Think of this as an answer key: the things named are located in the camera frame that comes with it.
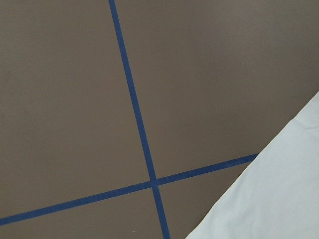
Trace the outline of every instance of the tape line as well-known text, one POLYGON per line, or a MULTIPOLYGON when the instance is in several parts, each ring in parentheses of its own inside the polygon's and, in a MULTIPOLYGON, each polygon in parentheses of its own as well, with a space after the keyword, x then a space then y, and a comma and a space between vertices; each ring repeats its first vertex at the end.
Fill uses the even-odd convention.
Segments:
POLYGON ((166 221, 166 217, 165 217, 165 212, 164 212, 164 208, 163 208, 163 203, 161 201, 159 186, 157 184, 157 178, 156 178, 154 165, 153 165, 153 161, 152 161, 152 156, 151 156, 151 152, 150 152, 150 147, 148 144, 148 140, 147 140, 144 124, 143 124, 142 114, 141 114, 138 98, 137 98, 135 87, 134 87, 134 81, 133 81, 133 77, 132 77, 132 73, 131 73, 131 69, 130 69, 129 59, 128 59, 128 56, 126 53, 124 39, 123 39, 121 26, 120 26, 120 21, 119 21, 119 17, 117 14, 114 0, 109 0, 109 5, 110 5, 110 9, 111 9, 111 14, 112 14, 112 19, 113 19, 113 23, 114 23, 115 32, 116 32, 116 37, 117 37, 119 48, 120 48, 120 53, 121 53, 122 63, 123 63, 124 71, 125 71, 125 76, 126 76, 126 80, 127 80, 128 87, 129 87, 129 92, 130 92, 130 96, 131 96, 132 106, 134 109, 135 119, 136 119, 136 123, 138 126, 139 134, 140 134, 140 139, 141 139, 141 143, 142 143, 144 157, 145 157, 146 165, 147 165, 148 172, 149 172, 149 177, 150 177, 151 184, 152 184, 153 196, 154 196, 156 209, 157 209, 158 216, 159 216, 161 231, 162 231, 164 239, 170 239, 167 221, 166 221))
POLYGON ((41 208, 41 209, 33 210, 30 212, 9 216, 6 218, 1 218, 0 219, 0 226, 5 225, 5 224, 14 223, 14 222, 23 221, 23 220, 30 219, 30 218, 43 216, 43 215, 50 214, 50 213, 59 212, 59 211, 70 209, 70 208, 79 207, 79 206, 86 205, 89 203, 95 203, 95 202, 102 201, 102 200, 105 200, 108 198, 113 198, 113 197, 117 197, 120 195, 140 191, 140 190, 150 188, 150 187, 152 187, 151 182, 139 183, 139 184, 135 184, 135 185, 128 186, 128 187, 115 189, 115 190, 112 190, 109 192, 100 193, 100 194, 92 195, 89 197, 80 198, 80 199, 76 199, 73 201, 56 204, 56 205, 49 206, 46 208, 41 208))
POLYGON ((245 156, 245 157, 229 160, 229 161, 226 161, 226 162, 217 163, 217 164, 213 164, 213 165, 210 165, 210 166, 197 168, 197 169, 193 169, 193 170, 190 170, 190 171, 177 173, 177 174, 170 175, 170 176, 167 176, 167 177, 159 178, 158 179, 158 184, 159 185, 163 185, 163 184, 166 184, 166 183, 171 183, 171 182, 175 182, 175 181, 178 181, 178 180, 182 180, 182 179, 198 176, 198 175, 201 175, 201 174, 210 173, 210 172, 213 172, 213 171, 217 171, 217 170, 233 167, 233 166, 236 166, 236 165, 239 165, 239 164, 248 163, 248 162, 253 161, 257 157, 257 155, 258 154, 256 153, 256 154, 248 155, 248 156, 245 156))

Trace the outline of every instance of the white cloth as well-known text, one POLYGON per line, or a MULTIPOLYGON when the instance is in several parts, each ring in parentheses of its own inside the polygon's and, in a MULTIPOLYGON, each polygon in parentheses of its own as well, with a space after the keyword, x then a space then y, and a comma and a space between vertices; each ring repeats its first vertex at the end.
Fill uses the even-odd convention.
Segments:
POLYGON ((319 93, 186 239, 319 239, 319 93))

